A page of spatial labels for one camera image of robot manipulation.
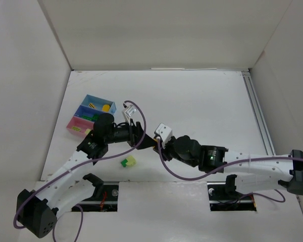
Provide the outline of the green and pale lego pair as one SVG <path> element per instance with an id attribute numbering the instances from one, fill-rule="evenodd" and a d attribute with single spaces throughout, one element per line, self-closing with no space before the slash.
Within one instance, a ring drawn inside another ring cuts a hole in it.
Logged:
<path id="1" fill-rule="evenodd" d="M 132 155 L 130 155 L 121 161 L 121 165 L 123 167 L 133 167 L 136 165 L 136 159 Z"/>

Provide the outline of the yellow hollow curved lego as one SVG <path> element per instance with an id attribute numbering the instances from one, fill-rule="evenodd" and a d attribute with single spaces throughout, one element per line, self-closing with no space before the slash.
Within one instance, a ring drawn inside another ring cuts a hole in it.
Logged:
<path id="1" fill-rule="evenodd" d="M 110 110 L 110 106 L 108 104 L 103 105 L 102 107 L 103 112 L 109 112 L 109 110 Z"/>

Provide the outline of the green lego plate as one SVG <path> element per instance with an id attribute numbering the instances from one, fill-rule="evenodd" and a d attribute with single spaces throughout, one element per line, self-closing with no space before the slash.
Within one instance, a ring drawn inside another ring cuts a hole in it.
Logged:
<path id="1" fill-rule="evenodd" d="M 83 115 L 81 118 L 86 119 L 86 120 L 92 120 L 92 118 L 91 118 L 91 117 L 89 117 L 89 116 L 85 116 L 85 115 Z"/>

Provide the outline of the yellow curved lego brick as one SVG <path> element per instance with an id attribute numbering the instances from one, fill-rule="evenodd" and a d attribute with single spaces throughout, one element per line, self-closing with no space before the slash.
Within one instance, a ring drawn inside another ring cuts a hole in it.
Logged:
<path id="1" fill-rule="evenodd" d="M 89 103 L 89 105 L 88 105 L 89 107 L 91 107 L 91 108 L 94 108 L 94 109 L 96 109 L 96 106 L 93 104 L 93 103 Z"/>

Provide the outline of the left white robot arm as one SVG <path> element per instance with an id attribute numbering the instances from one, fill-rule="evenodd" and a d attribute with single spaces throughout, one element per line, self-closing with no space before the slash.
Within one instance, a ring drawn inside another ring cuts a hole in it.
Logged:
<path id="1" fill-rule="evenodd" d="M 27 229 L 37 238 L 49 234 L 64 213 L 102 190 L 103 180 L 89 171 L 98 161 L 107 159 L 109 144 L 122 142 L 127 142 L 131 151 L 156 145 L 156 141 L 146 134 L 145 123 L 129 119 L 116 124 L 113 115 L 100 115 L 68 161 L 42 187 L 20 192 L 14 228 Z"/>

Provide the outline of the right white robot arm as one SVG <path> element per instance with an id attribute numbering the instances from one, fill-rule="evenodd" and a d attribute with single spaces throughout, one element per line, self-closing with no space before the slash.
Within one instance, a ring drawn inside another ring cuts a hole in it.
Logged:
<path id="1" fill-rule="evenodd" d="M 162 164 L 176 159 L 203 173 L 197 177 L 183 177 L 164 165 L 168 173 L 180 180 L 197 181 L 221 173 L 226 175 L 225 192 L 228 194 L 284 189 L 303 196 L 301 150 L 292 150 L 280 156 L 259 156 L 232 152 L 220 146 L 200 145 L 189 136 L 172 137 L 165 145 L 160 137 L 155 137 L 154 142 L 154 150 Z"/>

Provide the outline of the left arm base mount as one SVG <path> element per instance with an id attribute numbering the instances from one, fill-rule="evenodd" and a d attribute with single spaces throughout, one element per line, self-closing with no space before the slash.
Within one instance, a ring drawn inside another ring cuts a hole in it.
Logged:
<path id="1" fill-rule="evenodd" d="M 96 175 L 89 173 L 83 177 L 94 187 L 92 194 L 72 208 L 72 212 L 117 212 L 119 182 L 103 181 Z"/>

